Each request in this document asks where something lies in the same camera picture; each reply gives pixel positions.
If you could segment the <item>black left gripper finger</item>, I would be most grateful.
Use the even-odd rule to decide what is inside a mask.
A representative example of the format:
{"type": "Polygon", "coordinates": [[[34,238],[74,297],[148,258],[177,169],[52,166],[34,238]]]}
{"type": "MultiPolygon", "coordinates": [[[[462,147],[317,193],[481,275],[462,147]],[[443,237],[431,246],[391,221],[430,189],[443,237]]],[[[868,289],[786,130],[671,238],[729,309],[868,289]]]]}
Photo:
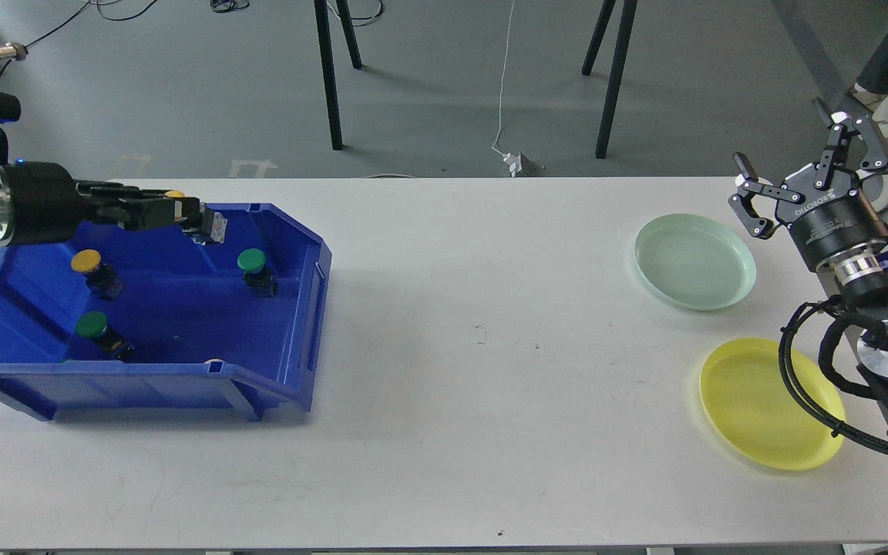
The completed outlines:
{"type": "Polygon", "coordinates": [[[131,207],[202,207],[196,197],[187,196],[182,205],[162,200],[165,189],[142,189],[142,187],[110,182],[110,180],[77,180],[75,190],[92,207],[94,220],[119,220],[131,207]]]}
{"type": "Polygon", "coordinates": [[[227,218],[210,207],[131,207],[116,222],[127,231],[145,231],[163,227],[179,228],[195,244],[222,244],[227,235],[227,218]]]}

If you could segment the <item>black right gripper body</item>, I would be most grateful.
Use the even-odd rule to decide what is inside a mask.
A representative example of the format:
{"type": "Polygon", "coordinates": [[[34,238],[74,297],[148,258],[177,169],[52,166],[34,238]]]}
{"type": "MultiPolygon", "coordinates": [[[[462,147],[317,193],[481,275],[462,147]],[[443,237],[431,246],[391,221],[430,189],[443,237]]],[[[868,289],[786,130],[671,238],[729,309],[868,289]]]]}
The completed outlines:
{"type": "Polygon", "coordinates": [[[785,225],[804,266],[820,273],[828,259],[858,246],[888,245],[888,226],[863,196],[856,173],[838,164],[809,163],[775,192],[775,218],[785,225]]]}

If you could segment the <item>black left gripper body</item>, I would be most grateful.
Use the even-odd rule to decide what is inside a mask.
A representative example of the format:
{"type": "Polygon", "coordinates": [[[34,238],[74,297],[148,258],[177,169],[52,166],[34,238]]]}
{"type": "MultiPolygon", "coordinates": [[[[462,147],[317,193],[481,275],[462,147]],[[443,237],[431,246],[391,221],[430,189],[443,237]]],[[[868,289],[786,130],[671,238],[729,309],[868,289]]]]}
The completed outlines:
{"type": "Polygon", "coordinates": [[[62,243],[83,222],[116,224],[117,202],[89,193],[110,185],[75,179],[57,163],[0,165],[0,247],[62,243]]]}

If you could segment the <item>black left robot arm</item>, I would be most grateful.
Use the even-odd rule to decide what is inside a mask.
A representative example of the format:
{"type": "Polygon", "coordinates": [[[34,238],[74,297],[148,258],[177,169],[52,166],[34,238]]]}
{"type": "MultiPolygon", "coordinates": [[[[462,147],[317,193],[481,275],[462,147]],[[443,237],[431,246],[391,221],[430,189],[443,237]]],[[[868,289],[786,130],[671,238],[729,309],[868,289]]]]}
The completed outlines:
{"type": "Polygon", "coordinates": [[[21,114],[20,99],[0,92],[0,246],[61,243],[85,222],[127,231],[173,226],[197,244],[224,242],[225,216],[196,197],[76,179],[57,163],[10,160],[3,126],[21,114]]]}

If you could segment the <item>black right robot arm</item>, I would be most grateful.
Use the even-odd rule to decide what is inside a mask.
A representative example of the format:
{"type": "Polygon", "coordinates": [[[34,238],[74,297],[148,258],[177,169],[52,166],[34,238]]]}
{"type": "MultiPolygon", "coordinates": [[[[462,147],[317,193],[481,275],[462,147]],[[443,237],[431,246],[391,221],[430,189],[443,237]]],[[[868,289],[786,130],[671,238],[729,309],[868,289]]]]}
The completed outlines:
{"type": "Polygon", "coordinates": [[[768,185],[736,152],[737,189],[728,203],[753,237],[789,232],[807,270],[828,274],[838,288],[826,300],[801,304],[780,330],[779,373],[787,392],[833,436],[888,456],[888,433],[877,438],[829,413],[801,385],[792,360],[802,325],[827,314],[832,320],[817,358],[822,375],[843,393],[888,411],[888,224],[863,192],[868,178],[888,176],[888,143],[871,116],[829,115],[820,99],[814,104],[828,130],[818,159],[768,185]]]}

